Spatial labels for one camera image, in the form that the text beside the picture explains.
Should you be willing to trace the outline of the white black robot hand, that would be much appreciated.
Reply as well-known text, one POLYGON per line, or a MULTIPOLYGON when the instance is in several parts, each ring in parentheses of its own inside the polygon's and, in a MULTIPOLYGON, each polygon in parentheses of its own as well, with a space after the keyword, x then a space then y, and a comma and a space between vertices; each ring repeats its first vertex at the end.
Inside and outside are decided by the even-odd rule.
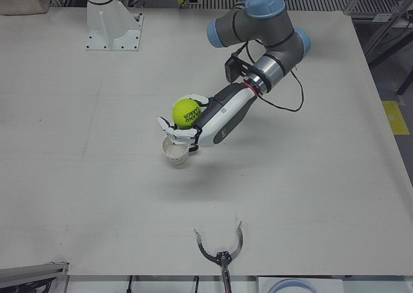
POLYGON ((191 93, 182 98, 194 100, 204 111, 189 129, 178 129, 158 116, 157 122, 162 131, 175 145, 212 147, 222 142, 243 120, 257 99, 257 90, 252 85, 241 82, 229 84, 212 97, 191 93))

